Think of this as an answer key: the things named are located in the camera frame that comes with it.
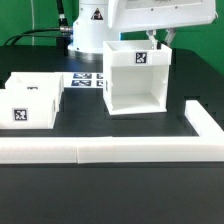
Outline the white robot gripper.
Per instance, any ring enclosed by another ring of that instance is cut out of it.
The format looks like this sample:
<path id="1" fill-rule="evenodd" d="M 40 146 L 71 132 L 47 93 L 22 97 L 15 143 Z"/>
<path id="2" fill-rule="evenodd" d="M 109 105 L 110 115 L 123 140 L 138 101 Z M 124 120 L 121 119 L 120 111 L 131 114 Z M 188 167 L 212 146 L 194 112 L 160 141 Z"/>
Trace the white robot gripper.
<path id="1" fill-rule="evenodd" d="M 156 31 L 166 29 L 170 46 L 177 27 L 210 24 L 216 18 L 216 0 L 109 0 L 108 26 L 119 32 L 147 30 L 157 49 Z"/>

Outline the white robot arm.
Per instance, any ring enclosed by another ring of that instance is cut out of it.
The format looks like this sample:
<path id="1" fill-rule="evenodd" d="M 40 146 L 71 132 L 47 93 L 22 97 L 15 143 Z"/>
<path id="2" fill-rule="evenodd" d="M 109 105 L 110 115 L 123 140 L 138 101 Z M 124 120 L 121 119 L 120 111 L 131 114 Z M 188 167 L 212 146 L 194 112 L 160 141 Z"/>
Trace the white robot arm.
<path id="1" fill-rule="evenodd" d="M 137 31 L 152 38 L 161 29 L 167 30 L 165 43 L 170 45 L 177 28 L 211 24 L 216 18 L 216 0 L 79 0 L 68 51 L 84 60 L 101 60 L 104 41 Z"/>

